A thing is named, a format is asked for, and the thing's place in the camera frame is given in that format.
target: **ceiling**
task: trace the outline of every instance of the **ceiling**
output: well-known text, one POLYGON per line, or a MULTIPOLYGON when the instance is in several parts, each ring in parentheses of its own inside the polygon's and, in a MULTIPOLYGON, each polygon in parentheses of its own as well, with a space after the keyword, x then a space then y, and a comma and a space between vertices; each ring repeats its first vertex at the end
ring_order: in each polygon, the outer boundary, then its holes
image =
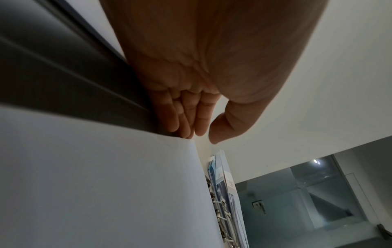
MULTIPOLYGON (((98 0, 67 1, 122 53, 98 0)), ((390 13, 387 0, 329 2, 256 125, 211 146, 225 151, 236 183, 392 135, 390 13)), ((214 116, 226 102, 220 100, 214 116)))

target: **skin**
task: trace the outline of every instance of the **skin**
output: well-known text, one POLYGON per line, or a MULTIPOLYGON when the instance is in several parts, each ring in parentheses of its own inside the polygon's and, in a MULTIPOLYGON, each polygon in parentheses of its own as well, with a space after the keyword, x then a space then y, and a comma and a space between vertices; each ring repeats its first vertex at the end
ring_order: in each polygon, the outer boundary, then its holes
POLYGON ((169 132, 247 131, 288 78, 327 0, 100 0, 169 132))

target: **white paper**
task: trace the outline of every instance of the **white paper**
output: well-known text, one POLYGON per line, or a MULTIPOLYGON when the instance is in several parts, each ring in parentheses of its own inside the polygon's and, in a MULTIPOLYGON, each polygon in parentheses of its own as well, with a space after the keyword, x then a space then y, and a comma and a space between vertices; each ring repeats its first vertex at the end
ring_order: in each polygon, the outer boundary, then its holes
POLYGON ((0 106, 0 247, 221 248, 193 141, 0 106))

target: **human hand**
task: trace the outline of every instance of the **human hand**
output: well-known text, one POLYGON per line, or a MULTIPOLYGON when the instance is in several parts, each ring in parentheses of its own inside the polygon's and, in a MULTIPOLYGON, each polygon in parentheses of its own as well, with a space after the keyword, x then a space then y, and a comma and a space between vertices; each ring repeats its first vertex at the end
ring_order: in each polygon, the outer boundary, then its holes
POLYGON ((247 131, 278 93, 326 0, 100 0, 163 126, 212 143, 247 131))

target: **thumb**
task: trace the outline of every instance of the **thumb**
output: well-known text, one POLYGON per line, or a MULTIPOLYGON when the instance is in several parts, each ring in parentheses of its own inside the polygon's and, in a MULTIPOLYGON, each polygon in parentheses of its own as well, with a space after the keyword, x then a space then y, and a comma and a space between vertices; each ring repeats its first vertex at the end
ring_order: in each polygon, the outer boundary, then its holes
POLYGON ((210 142, 217 144, 245 133, 258 120, 274 96, 247 104, 229 101, 225 112, 211 123, 209 128, 210 142))

